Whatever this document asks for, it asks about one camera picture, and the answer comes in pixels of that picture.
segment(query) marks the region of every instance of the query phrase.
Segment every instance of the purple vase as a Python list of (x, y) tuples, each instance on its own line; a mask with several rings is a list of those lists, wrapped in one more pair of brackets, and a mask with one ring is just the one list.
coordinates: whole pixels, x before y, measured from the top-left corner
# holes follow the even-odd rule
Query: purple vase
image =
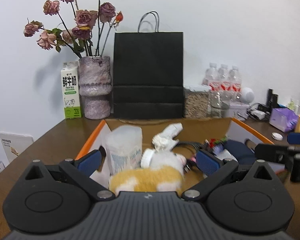
[(102, 119), (110, 115), (106, 99), (112, 90), (110, 57), (83, 57), (79, 59), (79, 93), (84, 97), (84, 115)]

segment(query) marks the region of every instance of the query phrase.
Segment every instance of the bag handle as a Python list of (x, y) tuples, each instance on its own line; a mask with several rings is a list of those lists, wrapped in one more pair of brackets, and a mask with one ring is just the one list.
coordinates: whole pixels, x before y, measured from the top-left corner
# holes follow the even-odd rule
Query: bag handle
[(149, 14), (152, 14), (155, 18), (155, 27), (154, 27), (154, 32), (159, 32), (159, 25), (160, 25), (160, 17), (159, 17), (159, 14), (156, 12), (156, 11), (151, 11), (151, 12), (147, 12), (146, 14), (144, 14), (142, 17), (141, 17), (141, 20), (139, 22), (139, 25), (138, 25), (138, 33), (140, 32), (140, 27), (141, 27), (141, 24), (142, 24), (142, 21), (149, 15)]

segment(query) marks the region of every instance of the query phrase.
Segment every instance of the black paper bag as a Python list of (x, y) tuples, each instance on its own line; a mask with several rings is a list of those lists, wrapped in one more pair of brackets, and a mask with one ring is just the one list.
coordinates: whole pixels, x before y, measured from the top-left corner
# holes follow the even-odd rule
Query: black paper bag
[(183, 33), (116, 33), (113, 77), (116, 118), (181, 118)]

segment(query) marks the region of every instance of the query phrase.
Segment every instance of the white plush toy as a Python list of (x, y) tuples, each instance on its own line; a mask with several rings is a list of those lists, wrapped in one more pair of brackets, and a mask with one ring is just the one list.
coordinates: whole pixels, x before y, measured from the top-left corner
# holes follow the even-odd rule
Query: white plush toy
[(183, 155), (146, 150), (141, 160), (143, 169), (125, 170), (112, 176), (109, 190), (116, 195), (120, 191), (176, 191), (181, 195), (185, 165), (186, 158)]

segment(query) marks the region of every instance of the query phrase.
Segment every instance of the purple tissue box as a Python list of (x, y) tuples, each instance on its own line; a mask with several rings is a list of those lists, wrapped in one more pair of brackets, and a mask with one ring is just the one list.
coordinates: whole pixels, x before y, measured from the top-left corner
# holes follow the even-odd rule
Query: purple tissue box
[(269, 123), (283, 132), (293, 130), (298, 122), (298, 116), (288, 108), (274, 108)]

